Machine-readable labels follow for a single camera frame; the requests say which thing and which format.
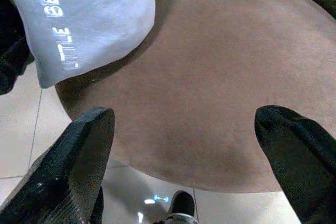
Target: suede cushion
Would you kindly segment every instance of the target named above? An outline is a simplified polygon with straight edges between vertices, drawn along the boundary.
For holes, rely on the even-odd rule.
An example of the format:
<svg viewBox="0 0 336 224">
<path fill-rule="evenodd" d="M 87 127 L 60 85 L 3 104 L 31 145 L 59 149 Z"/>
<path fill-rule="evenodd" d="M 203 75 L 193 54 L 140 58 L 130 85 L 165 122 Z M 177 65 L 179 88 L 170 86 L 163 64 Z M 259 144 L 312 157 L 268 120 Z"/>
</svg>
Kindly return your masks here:
<svg viewBox="0 0 336 224">
<path fill-rule="evenodd" d="M 336 21 L 311 0 L 156 0 L 155 26 L 134 52 L 57 90 L 72 119 L 113 108 L 112 156 L 142 172 L 277 191 L 256 109 L 286 106 L 336 136 L 335 52 Z"/>
</svg>

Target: gray fabric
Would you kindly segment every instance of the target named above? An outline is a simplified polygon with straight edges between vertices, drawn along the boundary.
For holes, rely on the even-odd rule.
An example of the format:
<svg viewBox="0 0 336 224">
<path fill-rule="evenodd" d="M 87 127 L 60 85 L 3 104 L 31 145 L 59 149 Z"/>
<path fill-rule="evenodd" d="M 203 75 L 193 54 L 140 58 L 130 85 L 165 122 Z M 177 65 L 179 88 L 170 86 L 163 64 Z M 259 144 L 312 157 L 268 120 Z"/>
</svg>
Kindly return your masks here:
<svg viewBox="0 0 336 224">
<path fill-rule="evenodd" d="M 155 0 L 14 0 L 42 88 L 126 56 L 154 25 Z"/>
</svg>

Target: tile grout line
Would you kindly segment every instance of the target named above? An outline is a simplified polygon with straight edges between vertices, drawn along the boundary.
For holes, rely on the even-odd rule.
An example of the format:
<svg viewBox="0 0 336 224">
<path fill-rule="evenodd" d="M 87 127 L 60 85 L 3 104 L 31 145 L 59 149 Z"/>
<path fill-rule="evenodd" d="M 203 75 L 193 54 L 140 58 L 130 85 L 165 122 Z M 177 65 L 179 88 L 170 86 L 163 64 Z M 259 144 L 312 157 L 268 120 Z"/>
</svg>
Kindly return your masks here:
<svg viewBox="0 0 336 224">
<path fill-rule="evenodd" d="M 42 100 L 42 91 L 43 91 L 43 89 L 41 89 L 40 98 L 39 98 L 39 101 L 38 101 L 38 109 L 37 109 L 37 114 L 36 114 L 36 121 L 35 121 L 35 127 L 34 127 L 32 148 L 30 149 L 30 157 L 29 157 L 29 162 L 28 162 L 28 169 L 30 168 L 30 163 L 32 161 L 32 159 L 31 159 L 32 157 L 31 156 L 33 155 L 33 148 L 34 148 L 36 127 L 37 127 L 37 120 L 38 120 L 38 115 L 39 115 L 39 112 L 40 112 L 41 100 Z"/>
<path fill-rule="evenodd" d="M 195 199 L 195 207 L 196 207 L 196 214 L 197 214 L 197 221 L 200 222 L 199 220 L 199 216 L 198 216 L 198 208 L 197 208 L 197 200 L 196 200 L 196 192 L 195 192 L 195 188 L 193 188 L 193 192 L 194 192 L 194 199 Z"/>
<path fill-rule="evenodd" d="M 4 177 L 4 178 L 0 178 L 0 179 L 11 179 L 11 178 L 22 178 L 23 175 L 17 175 L 17 176 L 11 176 L 11 177 Z"/>
</svg>

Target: tile floor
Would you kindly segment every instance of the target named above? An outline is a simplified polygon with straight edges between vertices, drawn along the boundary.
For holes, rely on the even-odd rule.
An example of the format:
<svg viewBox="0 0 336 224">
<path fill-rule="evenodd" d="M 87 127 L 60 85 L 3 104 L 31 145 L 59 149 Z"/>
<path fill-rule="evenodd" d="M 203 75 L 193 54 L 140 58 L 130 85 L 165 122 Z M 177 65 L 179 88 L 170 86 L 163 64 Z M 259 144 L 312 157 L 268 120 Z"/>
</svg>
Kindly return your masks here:
<svg viewBox="0 0 336 224">
<path fill-rule="evenodd" d="M 42 90 L 35 64 L 18 78 L 13 91 L 0 96 L 0 204 L 15 188 L 32 162 L 46 150 L 70 123 L 55 88 Z M 103 223 L 142 223 L 160 220 L 170 202 L 146 205 L 154 195 L 171 197 L 185 190 L 196 200 L 200 222 L 218 224 L 300 223 L 282 192 L 221 194 L 185 188 L 152 178 L 110 157 L 103 180 Z"/>
</svg>

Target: round stool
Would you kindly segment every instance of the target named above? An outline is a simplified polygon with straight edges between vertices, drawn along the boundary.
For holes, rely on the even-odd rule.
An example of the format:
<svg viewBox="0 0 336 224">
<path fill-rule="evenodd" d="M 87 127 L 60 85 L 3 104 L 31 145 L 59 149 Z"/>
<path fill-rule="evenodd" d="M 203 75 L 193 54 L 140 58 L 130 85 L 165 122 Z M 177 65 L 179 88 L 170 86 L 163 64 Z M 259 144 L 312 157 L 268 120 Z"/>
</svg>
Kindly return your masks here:
<svg viewBox="0 0 336 224">
<path fill-rule="evenodd" d="M 74 119 L 115 111 L 113 158 L 204 190 L 281 190 L 254 132 L 286 106 L 336 136 L 336 21 L 311 0 L 156 0 L 125 58 L 57 85 Z"/>
</svg>

